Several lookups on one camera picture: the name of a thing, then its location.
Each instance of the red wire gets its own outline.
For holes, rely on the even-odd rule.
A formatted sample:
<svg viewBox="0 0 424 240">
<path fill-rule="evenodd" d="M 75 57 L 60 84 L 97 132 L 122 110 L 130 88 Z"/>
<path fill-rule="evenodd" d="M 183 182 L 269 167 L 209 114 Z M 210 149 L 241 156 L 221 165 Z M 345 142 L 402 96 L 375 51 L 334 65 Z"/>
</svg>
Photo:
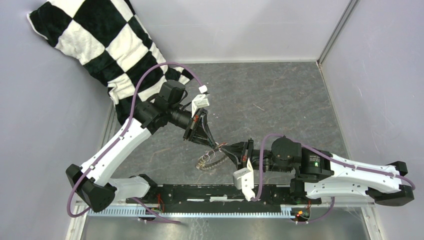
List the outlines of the red wire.
<svg viewBox="0 0 424 240">
<path fill-rule="evenodd" d="M 161 194 L 159 193 L 159 194 L 157 195 L 157 208 L 158 208 L 158 209 L 161 209 L 161 204 L 160 204 L 160 202 L 161 202 Z"/>
<path fill-rule="evenodd" d="M 160 200 L 160 202 L 162 203 L 162 213 L 164 213 L 165 212 L 165 203 L 164 203 L 164 201 L 162 201 L 162 199 L 160 199 L 159 198 L 159 200 Z"/>
</svg>

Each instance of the gray speckled surface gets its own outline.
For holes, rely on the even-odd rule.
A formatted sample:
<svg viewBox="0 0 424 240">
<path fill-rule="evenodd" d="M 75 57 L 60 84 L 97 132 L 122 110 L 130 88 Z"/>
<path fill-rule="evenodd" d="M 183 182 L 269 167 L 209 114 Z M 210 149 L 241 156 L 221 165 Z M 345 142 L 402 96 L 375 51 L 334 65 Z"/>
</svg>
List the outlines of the gray speckled surface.
<svg viewBox="0 0 424 240">
<path fill-rule="evenodd" d="M 281 133 L 346 156 L 326 87 L 314 62 L 207 63 L 190 67 L 208 87 L 208 121 L 217 142 L 232 144 L 253 138 L 259 147 L 265 135 Z M 188 99 L 198 94 L 197 87 L 195 81 L 187 84 Z M 147 174 L 158 184 L 232 183 L 236 168 L 230 160 L 209 172 L 196 169 L 198 158 L 208 148 L 183 141 L 183 134 L 172 124 L 158 130 L 112 177 Z M 290 174 L 266 172 L 264 183 L 288 184 L 291 178 Z"/>
</svg>

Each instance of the white bracket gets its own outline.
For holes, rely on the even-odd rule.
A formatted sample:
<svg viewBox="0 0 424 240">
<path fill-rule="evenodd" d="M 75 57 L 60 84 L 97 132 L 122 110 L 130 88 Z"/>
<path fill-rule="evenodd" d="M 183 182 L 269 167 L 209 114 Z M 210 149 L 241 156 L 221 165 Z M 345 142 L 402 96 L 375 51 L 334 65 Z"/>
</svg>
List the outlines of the white bracket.
<svg viewBox="0 0 424 240">
<path fill-rule="evenodd" d="M 198 94 L 191 101 L 191 117 L 195 116 L 196 110 L 209 106 L 208 95 L 206 94 Z"/>
<path fill-rule="evenodd" d="M 392 165 L 372 165 L 345 159 L 336 154 L 332 155 L 333 159 L 339 162 L 354 165 L 356 168 L 362 167 L 386 172 L 391 175 L 399 175 L 399 172 L 396 170 L 395 166 Z M 305 182 L 304 187 L 308 198 L 370 198 L 366 194 L 368 187 L 376 189 L 382 193 L 396 193 L 399 191 L 399 185 L 402 184 L 402 181 L 399 178 L 358 170 L 350 167 L 344 167 L 334 162 L 330 162 L 330 167 L 331 170 L 334 171 L 334 175 L 317 183 Z"/>
<path fill-rule="evenodd" d="M 238 190 L 241 189 L 247 201 L 255 197 L 255 192 L 252 190 L 255 187 L 255 179 L 250 159 L 247 160 L 247 167 L 237 170 L 232 174 L 232 180 L 234 181 L 234 186 Z"/>
<path fill-rule="evenodd" d="M 92 163 L 108 148 L 117 138 L 120 137 L 124 130 L 124 126 L 128 124 L 128 119 L 125 121 L 121 129 L 112 137 L 110 141 L 104 145 L 101 150 L 96 153 L 88 161 L 84 162 L 81 167 L 81 172 L 85 172 L 91 167 Z M 132 119 L 131 125 L 124 137 L 98 162 L 95 168 L 90 171 L 87 178 L 94 179 L 94 183 L 99 186 L 104 186 L 109 182 L 112 174 L 119 165 L 130 155 L 130 153 L 142 142 L 148 139 L 152 134 L 147 128 L 142 128 L 142 124 L 136 119 Z"/>
<path fill-rule="evenodd" d="M 150 189 L 149 183 L 142 177 L 109 179 L 110 185 L 116 188 L 114 201 L 129 198 L 142 198 Z"/>
</svg>

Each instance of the wire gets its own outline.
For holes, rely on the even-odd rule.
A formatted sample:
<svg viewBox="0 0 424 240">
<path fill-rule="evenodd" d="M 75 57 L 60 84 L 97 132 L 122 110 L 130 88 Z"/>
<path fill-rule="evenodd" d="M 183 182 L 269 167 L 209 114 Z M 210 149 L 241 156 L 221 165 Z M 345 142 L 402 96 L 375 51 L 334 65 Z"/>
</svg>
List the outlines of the wire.
<svg viewBox="0 0 424 240">
<path fill-rule="evenodd" d="M 143 80 L 147 77 L 147 75 L 149 73 L 151 73 L 153 70 L 159 68 L 160 66 L 164 66 L 164 65 L 176 65 L 179 67 L 182 67 L 183 69 L 185 69 L 188 73 L 190 73 L 193 76 L 193 79 L 195 79 L 198 84 L 200 86 L 203 86 L 203 83 L 199 80 L 199 77 L 191 70 L 189 69 L 186 65 L 184 64 L 180 64 L 174 61 L 168 61 L 168 62 L 163 62 L 163 63 L 159 63 L 157 65 L 152 66 L 151 68 L 149 68 L 140 78 L 140 80 L 138 80 L 137 86 L 135 87 L 134 90 L 134 95 L 132 95 L 132 102 L 131 102 L 131 109 L 129 111 L 129 117 L 128 117 L 128 121 L 125 125 L 124 130 L 122 131 L 122 133 L 119 135 L 118 138 L 116 138 L 91 164 L 91 166 L 94 168 L 99 161 L 121 140 L 121 138 L 124 138 L 124 135 L 127 133 L 128 129 L 131 126 L 131 123 L 133 121 L 133 116 L 134 116 L 134 109 L 136 107 L 136 98 L 139 92 L 139 88 L 143 82 Z M 69 197 L 67 199 L 67 204 L 66 204 L 66 211 L 67 214 L 69 215 L 69 217 L 71 218 L 77 218 L 79 216 L 84 215 L 86 212 L 88 212 L 90 210 L 90 207 L 87 207 L 86 209 L 84 209 L 82 212 L 74 214 L 72 213 L 71 210 L 71 205 L 72 205 L 72 198 L 74 197 L 75 192 L 77 191 L 77 188 L 80 186 L 81 182 L 83 181 L 83 179 L 90 173 L 91 171 L 91 167 L 87 168 L 87 170 L 79 177 L 79 179 L 76 181 L 75 185 L 73 186 Z"/>
<path fill-rule="evenodd" d="M 175 103 L 174 105 L 172 105 L 173 108 L 175 108 L 176 106 L 180 105 L 180 103 L 187 98 L 187 96 L 189 95 L 189 92 L 187 90 L 184 89 L 184 96 L 181 98 L 181 100 L 177 103 Z"/>
<path fill-rule="evenodd" d="M 163 221 L 157 221 L 156 223 L 167 223 L 167 224 L 180 224 L 180 221 L 175 221 L 175 220 L 169 220 L 164 218 L 163 216 L 160 216 L 159 214 L 157 214 L 155 211 L 151 210 L 149 207 L 147 207 L 144 203 L 142 203 L 142 201 L 138 200 L 136 197 L 132 197 L 132 200 L 136 201 L 138 204 L 140 204 L 141 206 L 143 206 L 143 208 L 145 208 L 149 213 L 155 215 L 157 218 L 162 219 Z"/>
<path fill-rule="evenodd" d="M 333 211 L 335 202 L 336 202 L 336 198 L 332 196 L 330 208 L 327 210 L 327 212 L 324 215 L 322 215 L 322 216 L 320 216 L 316 219 L 312 219 L 310 221 L 309 220 L 308 221 L 298 221 L 298 222 L 296 222 L 296 224 L 311 224 L 311 223 L 314 223 L 314 222 L 317 222 L 319 220 L 324 219 L 325 217 L 327 217 Z"/>
<path fill-rule="evenodd" d="M 226 142 L 221 143 L 219 146 L 217 146 L 216 148 L 207 151 L 203 156 L 199 157 L 197 163 L 196 163 L 196 168 L 201 170 L 201 171 L 208 171 L 208 170 L 212 170 L 215 169 L 216 167 L 218 167 L 219 165 L 221 165 L 224 160 L 227 158 L 226 155 L 224 155 L 223 157 L 221 157 L 220 159 L 211 162 L 211 163 L 207 163 L 209 162 L 211 159 L 213 159 L 213 157 L 215 157 L 216 152 L 220 151 L 221 147 L 226 145 Z"/>
<path fill-rule="evenodd" d="M 282 138 L 282 137 L 285 137 L 285 136 L 283 134 L 279 134 L 279 133 L 270 133 L 270 134 L 266 135 L 263 138 L 262 144 L 260 145 L 260 151 L 259 151 L 259 187 L 257 189 L 256 197 L 255 198 L 252 198 L 251 199 L 252 201 L 258 201 L 261 198 L 262 187 L 263 187 L 263 184 L 264 184 L 263 183 L 263 175 L 264 175 L 263 166 L 264 166 L 265 142 L 270 137 L 280 137 L 280 138 Z M 344 167 L 351 168 L 351 169 L 361 170 L 361 171 L 364 171 L 364 172 L 381 174 L 381 175 L 385 175 L 385 176 L 390 176 L 390 177 L 398 178 L 398 179 L 404 180 L 405 182 L 409 183 L 410 186 L 411 186 L 411 188 L 412 188 L 412 190 L 415 190 L 415 188 L 416 188 L 415 187 L 415 184 L 411 180 L 409 180 L 408 178 L 406 178 L 404 176 L 396 175 L 396 174 L 393 174 L 391 172 L 385 172 L 385 171 L 380 171 L 380 170 L 369 169 L 369 168 L 365 168 L 365 167 L 361 167 L 361 166 L 356 167 L 353 164 L 349 164 L 349 163 L 346 163 L 346 162 L 337 161 L 336 159 L 333 159 L 333 158 L 325 155 L 324 153 L 316 150 L 313 147 L 310 147 L 310 146 L 308 146 L 306 144 L 303 144 L 301 142 L 298 142 L 298 141 L 294 141 L 294 140 L 292 140 L 292 139 L 290 139 L 288 137 L 287 137 L 287 139 L 289 139 L 289 140 L 291 140 L 291 141 L 293 141 L 295 143 L 301 144 L 302 147 L 308 149 L 309 151 L 311 151 L 311 152 L 317 154 L 318 156 L 321 156 L 322 158 L 327 159 L 328 161 L 333 162 L 335 164 L 339 164 L 339 165 L 342 165 Z"/>
<path fill-rule="evenodd" d="M 187 108 L 190 104 L 192 104 L 192 102 L 191 102 L 191 101 L 187 102 L 187 104 L 183 105 L 183 106 L 181 107 L 181 109 L 182 109 L 182 110 L 186 109 L 186 108 Z"/>
<path fill-rule="evenodd" d="M 160 203 L 161 203 L 161 206 L 162 206 L 162 213 L 164 213 L 165 212 L 165 203 L 164 203 L 164 201 L 162 201 L 162 199 L 160 199 Z"/>
<path fill-rule="evenodd" d="M 153 100 L 153 99 L 155 99 L 158 95 L 159 95 L 159 93 L 155 93 L 155 94 L 153 94 L 153 95 L 149 96 L 149 97 L 146 99 L 146 102 L 150 102 L 150 101 L 152 101 L 152 100 Z"/>
<path fill-rule="evenodd" d="M 157 207 L 159 209 L 162 209 L 161 208 L 161 194 L 160 193 L 157 195 Z"/>
</svg>

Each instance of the gray floor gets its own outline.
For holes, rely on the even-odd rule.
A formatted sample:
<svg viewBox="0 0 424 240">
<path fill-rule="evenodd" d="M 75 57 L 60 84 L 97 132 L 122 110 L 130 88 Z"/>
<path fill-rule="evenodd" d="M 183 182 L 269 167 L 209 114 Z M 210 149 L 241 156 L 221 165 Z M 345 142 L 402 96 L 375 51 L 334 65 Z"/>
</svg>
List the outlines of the gray floor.
<svg viewBox="0 0 424 240">
<path fill-rule="evenodd" d="M 329 96 L 314 62 L 192 64 L 207 85 L 208 122 L 219 143 L 252 138 L 260 146 L 269 133 L 280 133 L 313 147 L 346 156 Z M 199 93 L 187 85 L 189 98 Z M 195 168 L 207 147 L 183 141 L 172 124 L 143 142 L 116 170 L 114 178 L 147 174 L 158 184 L 231 184 L 236 167 L 228 160 L 218 169 Z M 264 183 L 288 184 L 291 175 L 267 172 Z"/>
<path fill-rule="evenodd" d="M 313 62 L 193 64 L 210 92 L 208 121 L 215 140 L 255 140 L 286 134 L 346 157 L 345 146 L 320 72 Z M 187 85 L 189 97 L 197 84 Z M 122 163 L 114 178 L 147 174 L 158 184 L 231 184 L 235 166 L 195 168 L 206 147 L 182 141 L 183 130 L 160 129 Z M 288 184 L 293 176 L 266 172 L 264 183 Z M 313 210 L 320 216 L 325 209 Z M 133 218 L 89 217 L 85 239 L 368 239 L 360 209 L 335 209 L 325 220 L 294 226 L 287 219 L 182 219 L 184 225 L 148 224 Z"/>
</svg>

